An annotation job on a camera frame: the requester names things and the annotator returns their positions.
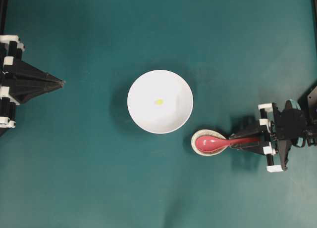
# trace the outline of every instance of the small white plate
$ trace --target small white plate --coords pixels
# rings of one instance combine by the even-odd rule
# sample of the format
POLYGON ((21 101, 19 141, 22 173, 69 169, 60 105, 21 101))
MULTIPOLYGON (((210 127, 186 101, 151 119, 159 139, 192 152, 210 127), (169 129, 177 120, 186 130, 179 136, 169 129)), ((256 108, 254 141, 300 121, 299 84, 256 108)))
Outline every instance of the small white plate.
POLYGON ((145 131, 170 133, 185 124, 193 110, 193 94, 186 81, 166 70, 140 76, 128 94, 133 121, 145 131))

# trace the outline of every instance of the green mat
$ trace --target green mat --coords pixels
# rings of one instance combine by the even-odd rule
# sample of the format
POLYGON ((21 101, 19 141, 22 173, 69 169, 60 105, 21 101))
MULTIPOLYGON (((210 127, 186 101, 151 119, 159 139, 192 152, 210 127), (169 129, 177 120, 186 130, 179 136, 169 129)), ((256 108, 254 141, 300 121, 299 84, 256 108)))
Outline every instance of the green mat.
POLYGON ((17 109, 1 137, 0 227, 312 228, 317 151, 289 170, 228 149, 195 154, 198 129, 231 133, 257 105, 283 107, 316 81, 311 0, 9 0, 23 59, 66 80, 17 109), (144 72, 182 76, 189 121, 138 128, 127 92, 144 72))

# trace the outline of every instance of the yellow object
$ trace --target yellow object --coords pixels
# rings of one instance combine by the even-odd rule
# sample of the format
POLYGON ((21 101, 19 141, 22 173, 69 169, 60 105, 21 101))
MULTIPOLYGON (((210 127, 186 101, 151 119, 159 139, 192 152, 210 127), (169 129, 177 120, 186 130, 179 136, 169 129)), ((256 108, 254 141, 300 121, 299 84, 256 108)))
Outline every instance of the yellow object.
POLYGON ((163 99, 158 99, 154 102, 156 105, 162 105, 163 104, 163 99))

